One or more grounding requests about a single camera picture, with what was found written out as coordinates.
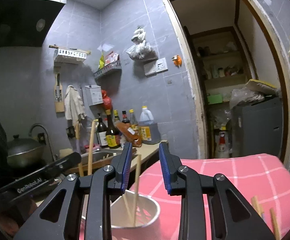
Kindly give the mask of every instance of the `wok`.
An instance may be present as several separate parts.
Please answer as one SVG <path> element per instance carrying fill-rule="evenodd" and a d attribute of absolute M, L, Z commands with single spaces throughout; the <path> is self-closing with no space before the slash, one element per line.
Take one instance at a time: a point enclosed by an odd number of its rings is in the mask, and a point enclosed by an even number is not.
<path fill-rule="evenodd" d="M 13 169 L 21 169 L 39 162 L 42 159 L 45 145 L 31 138 L 19 138 L 8 142 L 7 163 Z"/>

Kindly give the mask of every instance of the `faucet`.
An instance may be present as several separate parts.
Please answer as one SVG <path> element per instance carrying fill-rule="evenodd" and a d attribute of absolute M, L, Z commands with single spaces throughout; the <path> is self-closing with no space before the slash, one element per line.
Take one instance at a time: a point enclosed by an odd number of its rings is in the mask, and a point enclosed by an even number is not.
<path fill-rule="evenodd" d="M 49 134 L 48 134 L 46 128 L 45 128 L 42 124 L 40 124 L 40 123 L 34 123 L 34 124 L 30 127 L 30 129 L 29 129 L 28 136 L 29 136 L 29 137 L 32 136 L 32 131 L 33 131 L 33 129 L 34 129 L 35 127 L 37 127 L 37 126 L 39 126 L 39 127 L 41 127 L 41 128 L 44 129 L 44 131 L 45 131 L 45 133 L 46 133 L 46 135 L 47 135 L 47 141 L 48 141 L 48 144 L 49 144 L 49 149 L 50 149 L 50 153 L 51 153 L 51 158 L 52 158 L 53 162 L 56 161 L 56 158 L 55 158 L 55 156 L 54 156 L 53 150 L 52 150 L 52 148 L 51 148 L 51 143 L 50 143 Z"/>

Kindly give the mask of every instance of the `red bag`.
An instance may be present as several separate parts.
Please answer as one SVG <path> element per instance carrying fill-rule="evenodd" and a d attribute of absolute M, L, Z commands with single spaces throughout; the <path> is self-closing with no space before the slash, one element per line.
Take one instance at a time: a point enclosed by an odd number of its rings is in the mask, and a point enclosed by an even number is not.
<path fill-rule="evenodd" d="M 112 100 L 107 95 L 106 90 L 102 90 L 102 97 L 103 97 L 103 103 L 105 110 L 111 110 L 112 109 Z"/>

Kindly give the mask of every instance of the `metal screw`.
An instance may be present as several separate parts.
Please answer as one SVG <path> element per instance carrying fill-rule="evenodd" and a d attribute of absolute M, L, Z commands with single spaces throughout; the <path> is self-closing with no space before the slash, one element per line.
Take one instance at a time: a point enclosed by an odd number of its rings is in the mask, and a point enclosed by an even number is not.
<path fill-rule="evenodd" d="M 76 179 L 76 175 L 75 174 L 69 174 L 69 175 L 67 175 L 67 180 L 69 180 L 69 181 L 73 181 L 73 180 L 75 180 Z"/>
<path fill-rule="evenodd" d="M 216 174 L 215 177 L 218 180 L 224 180 L 225 179 L 225 176 L 223 174 Z"/>
<path fill-rule="evenodd" d="M 112 165 L 106 165 L 106 166 L 103 168 L 103 170 L 106 171 L 106 172 L 112 171 L 112 170 L 113 170 L 113 166 L 112 166 Z"/>
<path fill-rule="evenodd" d="M 187 172 L 188 171 L 188 167 L 187 166 L 180 166 L 178 168 L 181 172 Z"/>

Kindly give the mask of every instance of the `plastic jug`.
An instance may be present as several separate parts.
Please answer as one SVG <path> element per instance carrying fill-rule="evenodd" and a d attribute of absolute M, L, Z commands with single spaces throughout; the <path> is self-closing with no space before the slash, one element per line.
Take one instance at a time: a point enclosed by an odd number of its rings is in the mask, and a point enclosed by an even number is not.
<path fill-rule="evenodd" d="M 138 122 L 139 133 L 145 144 L 156 144 L 161 141 L 157 123 L 154 120 L 152 113 L 143 106 L 142 113 Z"/>

